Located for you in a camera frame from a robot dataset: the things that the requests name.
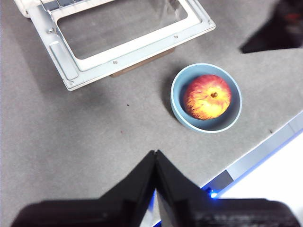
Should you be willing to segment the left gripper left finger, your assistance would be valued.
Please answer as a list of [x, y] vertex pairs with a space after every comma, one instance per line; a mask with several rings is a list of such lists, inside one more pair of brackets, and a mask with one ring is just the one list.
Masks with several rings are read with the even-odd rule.
[[153, 199], [155, 151], [96, 199], [51, 200], [20, 210], [14, 227], [138, 227]]

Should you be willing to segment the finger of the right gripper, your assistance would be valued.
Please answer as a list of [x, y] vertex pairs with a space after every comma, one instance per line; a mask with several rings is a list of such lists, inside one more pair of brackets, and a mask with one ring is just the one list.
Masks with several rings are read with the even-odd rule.
[[303, 2], [280, 0], [269, 20], [240, 46], [242, 53], [299, 48], [303, 45]]

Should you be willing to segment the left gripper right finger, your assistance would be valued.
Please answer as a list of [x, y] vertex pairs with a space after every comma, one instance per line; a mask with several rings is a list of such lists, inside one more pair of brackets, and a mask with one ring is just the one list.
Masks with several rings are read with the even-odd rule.
[[288, 206], [266, 199], [213, 199], [155, 152], [157, 191], [178, 227], [298, 227]]

